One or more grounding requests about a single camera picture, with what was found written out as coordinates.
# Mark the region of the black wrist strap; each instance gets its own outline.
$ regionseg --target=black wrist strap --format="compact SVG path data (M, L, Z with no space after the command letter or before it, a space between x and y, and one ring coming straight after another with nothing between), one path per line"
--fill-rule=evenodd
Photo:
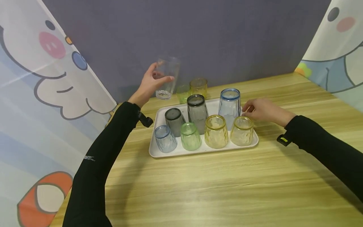
M141 109L138 105L136 105L135 103L133 105L137 108L137 117L139 118L139 121L141 122L141 124L143 126L145 126L146 128L150 127L154 123L154 121L151 118L146 117L141 112Z
M286 131L285 134L279 135L277 138L277 142L281 143L285 147L288 146L292 142L291 133Z

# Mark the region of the glass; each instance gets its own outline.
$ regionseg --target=glass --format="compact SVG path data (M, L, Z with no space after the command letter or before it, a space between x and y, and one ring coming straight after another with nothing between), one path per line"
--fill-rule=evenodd
M190 81L191 94L201 94L204 98L207 98L207 83L208 81L204 78L196 78Z
M248 117L237 117L234 120L231 141L237 146L247 146L252 141L253 123Z
M234 119L241 115L240 91L227 88L221 92L218 115L224 117L227 129L231 130Z
M212 115L205 121L205 143L215 149L223 148L228 143L226 121L222 116Z
M188 120L197 127L200 135L204 134L205 120L208 118L208 110L203 95L194 94L187 99Z
M195 124L188 122L181 127L181 144L184 149L193 151L202 145L202 140Z
M175 136L170 133L170 129L167 125L157 127L155 129L154 135L159 150L163 153L169 153L173 151L178 145Z
M159 79L165 76L173 76L175 79L169 83L164 83L156 90L156 97L163 100L168 100L174 92L175 83L178 78L180 69L180 60L176 57L160 57L154 72L154 78Z
M185 123L184 116L178 108L171 108L165 112L166 125L175 137L180 136L180 128Z
M178 96L180 104L187 103L187 99L190 96L190 86L184 84L184 85L177 87L176 95Z

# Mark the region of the black sleeve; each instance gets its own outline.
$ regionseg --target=black sleeve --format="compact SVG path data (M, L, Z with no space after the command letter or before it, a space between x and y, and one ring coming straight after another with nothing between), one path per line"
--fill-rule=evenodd
M285 137L313 155L363 201L363 153L304 116L286 125Z
M105 212L105 183L123 144L136 127L138 107L124 102L89 148L73 179L63 226L111 226Z

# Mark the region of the wooden table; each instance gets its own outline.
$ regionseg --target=wooden table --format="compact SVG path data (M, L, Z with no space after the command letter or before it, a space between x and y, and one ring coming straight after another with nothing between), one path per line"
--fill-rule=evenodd
M218 98L237 88L241 101L267 97L305 115L341 140L363 150L363 114L300 75L286 74L208 89ZM143 108L177 105L152 98ZM363 204L313 156L276 138L284 129L255 122L259 144L231 150L153 159L152 127L138 123L106 183L106 213L116 226L363 226ZM62 224L69 196L52 227Z

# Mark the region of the tray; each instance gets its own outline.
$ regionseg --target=tray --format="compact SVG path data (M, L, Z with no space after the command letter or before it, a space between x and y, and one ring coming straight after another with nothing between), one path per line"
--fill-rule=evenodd
M207 101L205 101L205 103L206 103L206 106L208 109L209 116L213 115L213 114L218 114L219 99L207 100ZM240 146L237 146L234 143L232 143L231 140L229 140L228 144L224 148L221 148L221 149L214 149L214 148L208 147L204 142L204 135L201 135L200 137L202 139L202 145L200 146L200 148L198 148L197 150L194 150L194 151L187 151L182 146L181 138L176 137L178 146L175 148L175 150L173 150L172 152L169 152L169 153L163 153L159 150L158 145L156 144L156 140L154 137L154 131L157 127L166 124L165 112L170 108L180 109L185 120L186 121L188 120L188 110L187 110L186 104L168 106L168 107L161 108L157 111L156 117L155 117L154 128L153 128L153 134L151 137L151 142L150 142L150 147L149 147L149 154L154 158L164 158L164 157L179 156L179 155L186 155L186 154L197 154L197 153L205 153L205 152L213 152L213 151L242 149L242 148L254 147L258 144L258 136L257 136L255 130L253 130L252 142L250 145L240 147Z

